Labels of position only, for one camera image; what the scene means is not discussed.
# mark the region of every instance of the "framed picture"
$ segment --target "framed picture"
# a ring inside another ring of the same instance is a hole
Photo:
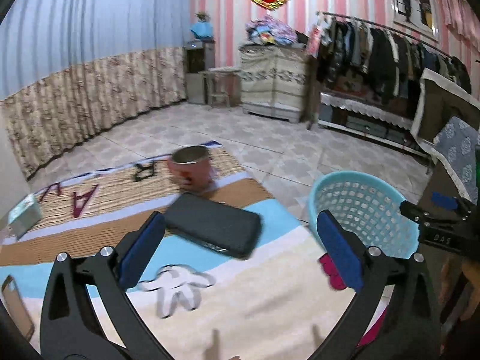
[[[436,0],[394,0],[394,22],[438,40]]]

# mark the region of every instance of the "phone case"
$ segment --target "phone case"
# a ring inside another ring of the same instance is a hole
[[[165,212],[167,228],[199,245],[246,259],[262,229],[258,214],[184,193]]]
[[[1,287],[3,300],[5,303],[5,308],[12,321],[18,327],[18,330],[23,334],[23,336],[30,341],[35,332],[35,325],[28,313],[28,310],[23,304],[20,293],[18,292],[17,283],[15,279],[8,275],[3,285]]]

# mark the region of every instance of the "gray patterned cloth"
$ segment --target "gray patterned cloth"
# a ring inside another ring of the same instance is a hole
[[[475,145],[480,144],[478,131],[453,116],[433,143],[463,183],[470,200],[477,204]]]

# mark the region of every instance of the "teal plastic basket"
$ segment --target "teal plastic basket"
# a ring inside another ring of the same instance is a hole
[[[387,256],[408,259],[418,248],[419,229],[400,214],[400,203],[404,200],[400,192],[375,176],[354,171],[333,172],[316,180],[311,188],[310,229],[322,244],[317,233],[317,216],[328,209],[365,246],[377,246]]]

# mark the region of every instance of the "tile floor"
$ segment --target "tile floor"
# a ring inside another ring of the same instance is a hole
[[[332,130],[181,103],[112,128],[54,160],[30,181],[32,190],[88,171],[116,167],[191,144],[223,144],[282,205],[302,221],[312,183],[335,170],[373,174],[416,203],[428,176],[411,156]]]

